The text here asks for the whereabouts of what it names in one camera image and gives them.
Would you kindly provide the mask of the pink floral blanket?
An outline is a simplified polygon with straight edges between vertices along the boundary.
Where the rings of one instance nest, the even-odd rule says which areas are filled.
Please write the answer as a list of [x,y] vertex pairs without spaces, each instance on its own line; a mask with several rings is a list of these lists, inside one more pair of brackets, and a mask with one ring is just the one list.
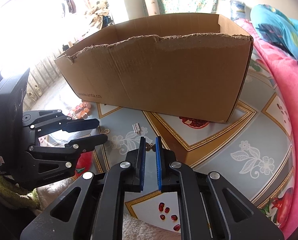
[[287,239],[298,239],[298,62],[278,47],[262,40],[250,21],[235,21],[254,38],[254,46],[269,67],[285,101],[293,130],[296,156],[296,181],[293,202],[283,228]]

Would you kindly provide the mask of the gold clasp earring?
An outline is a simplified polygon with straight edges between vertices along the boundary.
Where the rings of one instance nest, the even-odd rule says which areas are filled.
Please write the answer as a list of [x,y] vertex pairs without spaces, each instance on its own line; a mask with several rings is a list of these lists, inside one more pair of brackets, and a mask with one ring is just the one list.
[[156,151],[156,145],[155,144],[153,144],[153,143],[146,143],[145,144],[145,149],[146,149],[146,152],[150,152],[150,151],[153,151],[153,152],[155,152]]

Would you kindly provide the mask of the blue patterned pillow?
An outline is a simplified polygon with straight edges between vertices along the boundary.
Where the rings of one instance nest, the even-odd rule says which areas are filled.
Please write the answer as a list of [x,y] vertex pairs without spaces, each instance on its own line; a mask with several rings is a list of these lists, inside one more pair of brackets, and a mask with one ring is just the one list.
[[267,4],[253,7],[250,18],[262,40],[284,49],[298,61],[298,20]]

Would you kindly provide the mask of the small silver hair clip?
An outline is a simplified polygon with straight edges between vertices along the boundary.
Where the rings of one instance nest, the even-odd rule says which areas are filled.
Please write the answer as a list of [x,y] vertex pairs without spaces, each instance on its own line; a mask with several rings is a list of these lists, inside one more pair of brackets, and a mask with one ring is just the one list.
[[141,133],[141,128],[140,125],[138,123],[135,123],[132,125],[133,131],[135,134],[140,134]]

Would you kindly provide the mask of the brown cardboard box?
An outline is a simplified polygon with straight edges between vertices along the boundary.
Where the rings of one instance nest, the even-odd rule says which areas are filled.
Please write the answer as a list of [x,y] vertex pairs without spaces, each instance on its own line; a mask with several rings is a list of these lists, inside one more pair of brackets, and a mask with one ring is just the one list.
[[252,50],[252,36],[225,16],[176,13],[106,27],[55,63],[83,100],[226,123]]

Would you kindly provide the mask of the floral fruit-print bedsheet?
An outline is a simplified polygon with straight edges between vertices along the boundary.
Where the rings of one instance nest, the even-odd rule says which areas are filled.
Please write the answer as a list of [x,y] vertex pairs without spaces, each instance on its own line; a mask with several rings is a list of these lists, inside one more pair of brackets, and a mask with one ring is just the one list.
[[[107,171],[139,147],[140,137],[172,150],[197,172],[216,171],[244,194],[274,225],[284,228],[295,185],[290,116],[282,94],[261,55],[254,51],[239,101],[226,124],[92,103],[88,118],[97,129],[54,132],[42,146],[62,147],[76,138],[105,133],[108,141],[82,155],[76,175]],[[138,123],[140,134],[132,125]],[[145,187],[125,195],[124,239],[180,239],[177,195],[157,186],[156,156],[147,152]]]

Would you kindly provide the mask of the green knit sleeve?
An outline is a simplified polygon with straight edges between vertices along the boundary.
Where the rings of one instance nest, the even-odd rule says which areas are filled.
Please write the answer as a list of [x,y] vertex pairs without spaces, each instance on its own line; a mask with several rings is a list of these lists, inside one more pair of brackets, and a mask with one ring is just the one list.
[[39,209],[37,191],[28,191],[8,182],[0,176],[0,203],[11,209]]

